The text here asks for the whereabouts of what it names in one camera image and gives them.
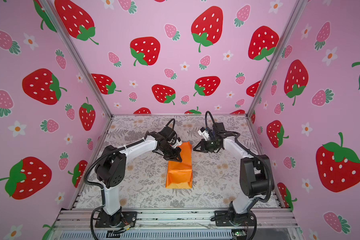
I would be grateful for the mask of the aluminium corner post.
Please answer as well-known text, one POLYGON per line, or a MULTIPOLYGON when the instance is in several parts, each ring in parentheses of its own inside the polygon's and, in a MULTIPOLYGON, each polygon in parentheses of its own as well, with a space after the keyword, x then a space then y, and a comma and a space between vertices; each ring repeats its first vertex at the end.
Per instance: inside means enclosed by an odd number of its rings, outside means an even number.
POLYGON ((59 18, 58 13, 54 7, 54 1, 41 0, 40 2, 42 6, 45 8, 47 16, 50 18, 52 24, 55 26, 57 33, 59 34, 66 48, 68 49, 80 73, 83 75, 84 79, 86 80, 87 85, 90 87, 93 95, 95 96, 98 103, 105 112, 105 115, 107 116, 108 119, 112 119, 113 114, 110 108, 108 107, 108 105, 106 104, 104 98, 102 97, 102 94, 100 93, 89 69, 87 68, 80 53, 78 52, 78 49, 71 40, 71 36, 68 34, 67 30, 64 27, 63 22, 59 18))
POLYGON ((275 52, 272 54, 272 58, 270 60, 269 65, 266 68, 266 71, 263 75, 263 78, 261 79, 259 88, 255 94, 255 98, 249 108, 249 111, 246 113, 246 117, 249 120, 250 117, 252 116, 253 112, 256 109, 256 106, 260 100, 260 97, 262 96, 263 92, 265 91, 265 88, 267 87, 267 84, 274 72, 274 70, 276 69, 276 65, 279 63, 280 58, 281 58, 281 54, 282 54, 282 50, 284 49, 284 47, 287 45, 297 23, 299 22, 299 19, 301 17, 301 15, 304 12, 304 9, 306 7, 306 5, 308 4, 308 1, 306 0, 299 0, 296 1, 296 4, 293 8, 293 11, 290 15, 289 20, 287 21, 284 31, 280 37, 279 43, 276 47, 275 52))

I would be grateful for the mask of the right aluminium corner post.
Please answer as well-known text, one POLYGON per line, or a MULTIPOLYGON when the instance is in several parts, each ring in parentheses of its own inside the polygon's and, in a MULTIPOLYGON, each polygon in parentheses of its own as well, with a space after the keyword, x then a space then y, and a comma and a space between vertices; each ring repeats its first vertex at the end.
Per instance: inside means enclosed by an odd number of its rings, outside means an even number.
POLYGON ((263 75, 263 78, 261 79, 259 88, 255 94, 255 98, 249 108, 249 111, 246 113, 246 117, 249 120, 250 117, 252 116, 253 112, 256 109, 256 106, 260 100, 260 97, 262 96, 263 92, 265 91, 265 88, 267 87, 267 84, 274 72, 274 70, 276 69, 276 65, 279 63, 280 58, 281 58, 281 54, 282 54, 282 50, 284 49, 284 47, 287 45, 297 23, 299 22, 299 19, 301 17, 301 15, 304 12, 304 9, 306 7, 306 5, 308 4, 308 1, 306 0, 299 0, 296 1, 296 4, 293 8, 293 11, 290 15, 289 20, 287 21, 284 31, 280 37, 279 43, 276 47, 275 52, 272 54, 272 58, 270 60, 269 65, 266 68, 266 71, 263 75))

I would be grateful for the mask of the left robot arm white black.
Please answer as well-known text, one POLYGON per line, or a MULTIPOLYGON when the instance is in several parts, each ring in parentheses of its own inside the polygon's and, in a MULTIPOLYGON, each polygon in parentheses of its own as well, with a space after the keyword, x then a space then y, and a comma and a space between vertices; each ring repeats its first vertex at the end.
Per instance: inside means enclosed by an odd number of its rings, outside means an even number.
POLYGON ((160 132, 146 132, 137 142, 116 148, 106 147, 95 167, 102 195, 97 227, 116 227, 123 221, 119 185, 125 177, 128 162, 145 153, 153 152, 166 161, 180 163, 180 145, 182 141, 176 131, 171 127, 164 127, 160 132))

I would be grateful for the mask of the yellow orange wrapping paper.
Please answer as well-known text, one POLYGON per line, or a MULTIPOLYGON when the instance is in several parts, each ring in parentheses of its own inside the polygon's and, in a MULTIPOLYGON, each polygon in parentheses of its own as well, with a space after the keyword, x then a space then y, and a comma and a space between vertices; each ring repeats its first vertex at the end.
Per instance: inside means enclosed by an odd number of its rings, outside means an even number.
POLYGON ((192 145, 189 142, 181 146, 182 162, 168 163, 166 189, 191 189, 193 184, 192 145))

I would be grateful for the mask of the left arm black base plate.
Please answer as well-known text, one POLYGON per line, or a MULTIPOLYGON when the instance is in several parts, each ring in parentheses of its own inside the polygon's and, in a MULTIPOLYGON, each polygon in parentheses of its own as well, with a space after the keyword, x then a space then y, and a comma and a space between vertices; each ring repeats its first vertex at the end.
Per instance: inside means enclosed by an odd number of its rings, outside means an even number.
POLYGON ((116 212, 113 215, 108 215, 103 210, 97 216, 96 228, 133 228, 137 220, 138 212, 116 212))

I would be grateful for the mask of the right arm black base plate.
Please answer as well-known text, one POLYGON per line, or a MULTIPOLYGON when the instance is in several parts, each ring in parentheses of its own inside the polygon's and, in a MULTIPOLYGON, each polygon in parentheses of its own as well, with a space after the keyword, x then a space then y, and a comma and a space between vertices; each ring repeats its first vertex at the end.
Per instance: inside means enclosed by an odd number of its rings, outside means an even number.
POLYGON ((233 211, 215 211, 211 222, 218 227, 254 227, 257 225, 257 218, 252 211, 245 214, 236 214, 233 211))

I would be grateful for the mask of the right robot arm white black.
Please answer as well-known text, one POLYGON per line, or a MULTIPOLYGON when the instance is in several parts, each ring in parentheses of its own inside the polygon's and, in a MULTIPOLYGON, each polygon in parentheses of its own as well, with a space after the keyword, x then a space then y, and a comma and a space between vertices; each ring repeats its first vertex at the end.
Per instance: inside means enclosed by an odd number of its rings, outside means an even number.
POLYGON ((230 152, 240 160, 240 187, 242 192, 233 200, 226 214, 232 225, 240 225, 250 217, 250 211, 257 202, 266 203, 275 188, 270 159, 256 155, 239 141, 237 132, 210 132, 201 128, 198 134, 202 140, 193 148, 195 152, 230 152))

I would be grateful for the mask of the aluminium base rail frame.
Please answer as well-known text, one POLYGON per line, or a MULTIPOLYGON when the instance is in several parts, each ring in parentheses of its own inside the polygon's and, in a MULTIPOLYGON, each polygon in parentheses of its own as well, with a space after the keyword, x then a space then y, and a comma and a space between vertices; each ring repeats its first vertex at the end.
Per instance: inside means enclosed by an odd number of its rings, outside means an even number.
POLYGON ((247 223, 233 226, 228 219, 213 222, 225 209, 126 209, 134 225, 94 228, 97 215, 90 209, 61 211, 45 240, 302 240, 293 213, 281 208, 254 208, 247 223))

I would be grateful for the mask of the left aluminium corner post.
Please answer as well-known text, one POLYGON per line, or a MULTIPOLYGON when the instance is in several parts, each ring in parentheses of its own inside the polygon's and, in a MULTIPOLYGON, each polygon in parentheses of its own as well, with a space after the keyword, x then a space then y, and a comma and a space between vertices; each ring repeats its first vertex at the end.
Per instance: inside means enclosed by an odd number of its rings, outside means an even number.
POLYGON ((87 85, 90 87, 93 95, 95 96, 98 103, 105 112, 105 115, 107 116, 108 119, 112 119, 113 114, 110 108, 108 107, 108 105, 106 104, 104 98, 102 97, 102 94, 100 93, 89 69, 87 68, 80 53, 78 52, 78 49, 71 40, 71 36, 68 34, 67 30, 64 27, 63 22, 59 18, 58 13, 54 7, 54 1, 41 0, 40 2, 42 6, 45 8, 47 16, 50 18, 52 24, 55 26, 57 33, 59 34, 66 48, 68 49, 80 73, 83 75, 84 79, 86 80, 87 85))

